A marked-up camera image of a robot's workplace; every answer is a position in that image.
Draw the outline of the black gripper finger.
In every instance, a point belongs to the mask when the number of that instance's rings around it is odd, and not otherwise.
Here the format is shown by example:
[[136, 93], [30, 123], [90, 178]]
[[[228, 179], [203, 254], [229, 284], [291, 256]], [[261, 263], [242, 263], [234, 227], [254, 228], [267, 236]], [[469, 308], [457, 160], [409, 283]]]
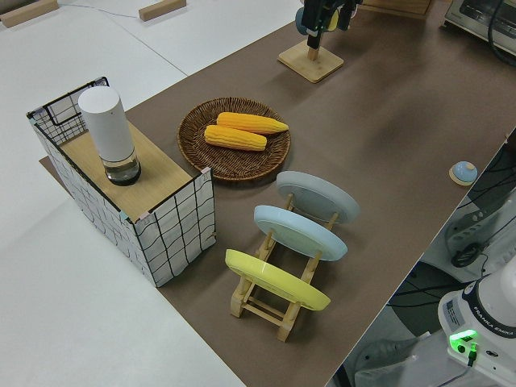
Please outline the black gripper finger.
[[323, 9], [323, 0], [305, 0], [303, 3], [302, 26], [308, 34], [307, 44], [312, 49], [319, 49], [322, 37], [320, 19]]
[[337, 28], [346, 31], [353, 15], [356, 13], [358, 2], [356, 0], [345, 0], [339, 11]]

